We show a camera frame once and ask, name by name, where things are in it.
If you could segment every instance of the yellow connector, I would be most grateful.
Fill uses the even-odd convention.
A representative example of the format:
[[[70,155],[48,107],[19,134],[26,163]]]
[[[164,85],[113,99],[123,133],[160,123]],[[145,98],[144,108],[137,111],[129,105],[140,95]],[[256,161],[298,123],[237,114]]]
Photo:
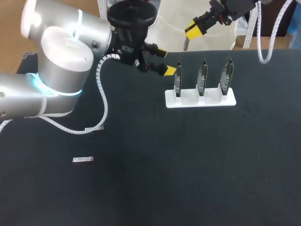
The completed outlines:
[[[191,27],[194,24],[195,24],[194,21],[192,21],[192,23],[189,25],[189,27]],[[200,31],[200,29],[198,28],[198,26],[195,25],[192,29],[190,29],[189,31],[186,32],[186,35],[187,35],[187,38],[189,40],[191,40],[191,39],[195,39],[197,37],[203,36],[203,33]]]
[[[175,67],[171,67],[167,65],[167,71],[165,72],[164,76],[171,76],[174,75],[177,69]]]

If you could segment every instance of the white stand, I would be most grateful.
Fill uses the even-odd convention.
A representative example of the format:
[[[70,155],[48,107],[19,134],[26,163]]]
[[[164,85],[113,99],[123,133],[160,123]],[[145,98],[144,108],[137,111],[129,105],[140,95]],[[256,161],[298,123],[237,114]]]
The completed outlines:
[[[185,108],[185,107],[219,107],[235,106],[236,99],[233,90],[229,88],[228,95],[224,96],[220,84],[217,88],[205,89],[205,95],[200,97],[198,86],[196,89],[182,89],[181,97],[176,97],[175,90],[165,91],[165,100],[167,108]]]

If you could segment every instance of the black table surface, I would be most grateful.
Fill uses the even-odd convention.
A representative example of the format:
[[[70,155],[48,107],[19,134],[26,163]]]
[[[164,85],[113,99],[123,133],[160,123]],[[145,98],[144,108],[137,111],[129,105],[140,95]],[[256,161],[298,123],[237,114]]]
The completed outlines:
[[[228,51],[180,54],[183,88],[195,87],[204,53],[207,85],[217,86]],[[233,107],[167,109],[172,77],[109,61],[105,131],[11,122],[0,135],[0,225],[301,225],[301,51],[276,50],[267,65],[256,51],[230,53]],[[18,72],[36,71],[34,55]],[[83,129],[102,114],[93,72],[57,121]],[[84,156],[95,162],[72,163]]]

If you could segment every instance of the cable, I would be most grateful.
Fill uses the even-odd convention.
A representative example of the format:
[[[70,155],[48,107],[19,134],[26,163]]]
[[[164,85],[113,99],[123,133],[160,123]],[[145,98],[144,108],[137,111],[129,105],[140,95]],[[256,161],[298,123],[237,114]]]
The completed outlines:
[[[95,130],[98,130],[99,127],[101,127],[103,125],[103,123],[105,122],[107,116],[108,116],[108,102],[107,102],[107,98],[105,96],[105,93],[104,93],[104,90],[103,90],[103,87],[102,87],[102,84],[101,84],[101,78],[100,78],[100,71],[101,71],[101,68],[104,64],[104,62],[108,59],[117,59],[117,60],[120,60],[120,56],[117,55],[117,54],[108,54],[106,56],[104,56],[100,61],[99,61],[99,64],[97,66],[97,69],[96,69],[96,82],[97,82],[97,86],[98,86],[98,89],[99,89],[99,92],[102,96],[102,99],[103,99],[103,105],[104,105],[104,113],[103,113],[103,118],[100,120],[100,122],[92,127],[92,128],[86,128],[86,130],[84,131],[77,131],[77,130],[72,130],[72,129],[69,129],[65,126],[62,126],[61,124],[57,123],[56,121],[48,118],[48,117],[44,117],[44,116],[41,116],[39,118],[49,122],[50,124],[54,125],[55,127],[67,132],[67,133],[71,133],[71,134],[74,134],[74,135],[83,135],[83,134],[87,134],[87,133],[91,133]],[[0,125],[0,133],[1,131],[3,130],[3,128],[12,120],[6,120],[4,121],[1,125]]]
[[[3,128],[4,128],[9,122],[11,122],[11,121],[12,121],[12,119],[6,120],[6,121],[3,121],[3,123],[0,124],[0,133],[1,133],[1,131],[3,130]]]
[[[273,48],[274,48],[274,44],[275,44],[275,38],[277,35],[277,31],[278,31],[278,27],[279,24],[282,20],[282,17],[286,11],[286,9],[289,7],[289,5],[292,3],[293,0],[286,0],[285,4],[283,5],[283,7],[281,8],[278,17],[276,19],[276,22],[274,24],[274,28],[273,28],[273,32],[271,35],[271,39],[269,42],[269,52],[267,55],[267,58],[264,60],[262,58],[262,53],[261,53],[261,1],[257,2],[257,8],[258,8],[258,22],[257,22],[257,50],[258,50],[258,57],[259,57],[259,61],[262,64],[266,64],[267,62],[270,61],[271,57],[272,57],[272,53],[273,53]]]

